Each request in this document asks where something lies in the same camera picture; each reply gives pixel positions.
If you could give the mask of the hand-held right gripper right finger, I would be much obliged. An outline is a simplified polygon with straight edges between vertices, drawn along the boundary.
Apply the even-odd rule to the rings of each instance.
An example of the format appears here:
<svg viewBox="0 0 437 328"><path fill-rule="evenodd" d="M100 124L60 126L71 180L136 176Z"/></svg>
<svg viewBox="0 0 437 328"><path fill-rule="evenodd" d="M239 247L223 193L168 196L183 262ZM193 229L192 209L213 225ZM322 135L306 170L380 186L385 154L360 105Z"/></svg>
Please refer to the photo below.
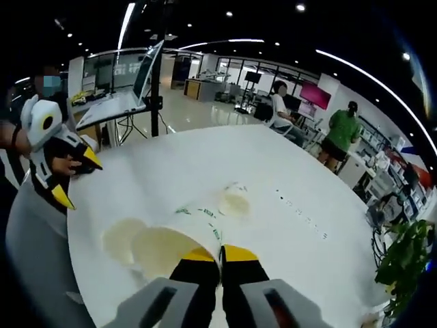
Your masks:
<svg viewBox="0 0 437 328"><path fill-rule="evenodd" d="M248 249L221 247L223 310L229 327L328 327L317 304L270 279Z"/></svg>

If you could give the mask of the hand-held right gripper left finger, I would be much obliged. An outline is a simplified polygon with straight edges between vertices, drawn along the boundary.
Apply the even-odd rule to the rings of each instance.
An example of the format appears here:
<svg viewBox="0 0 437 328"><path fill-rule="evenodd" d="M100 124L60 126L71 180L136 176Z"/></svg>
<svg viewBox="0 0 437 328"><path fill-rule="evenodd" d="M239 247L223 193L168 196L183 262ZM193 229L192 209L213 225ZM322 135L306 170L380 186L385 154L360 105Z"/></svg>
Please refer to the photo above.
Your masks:
<svg viewBox="0 0 437 328"><path fill-rule="evenodd" d="M182 256L168 278L158 277L117 307L107 327L208 327L220 268L203 247Z"/></svg>

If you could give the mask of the person's left hand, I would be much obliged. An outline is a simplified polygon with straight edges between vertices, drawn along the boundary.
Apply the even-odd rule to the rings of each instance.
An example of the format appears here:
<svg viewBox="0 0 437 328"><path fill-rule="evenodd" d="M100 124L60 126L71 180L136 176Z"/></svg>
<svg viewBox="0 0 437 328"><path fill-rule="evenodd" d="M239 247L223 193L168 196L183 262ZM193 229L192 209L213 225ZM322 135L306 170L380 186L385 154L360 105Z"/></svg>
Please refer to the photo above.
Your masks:
<svg viewBox="0 0 437 328"><path fill-rule="evenodd" d="M27 134L25 130L20 129L17 132L16 137L14 139L14 146L17 152L19 152L23 156L27 156L31 152L32 147L27 138Z"/></svg>

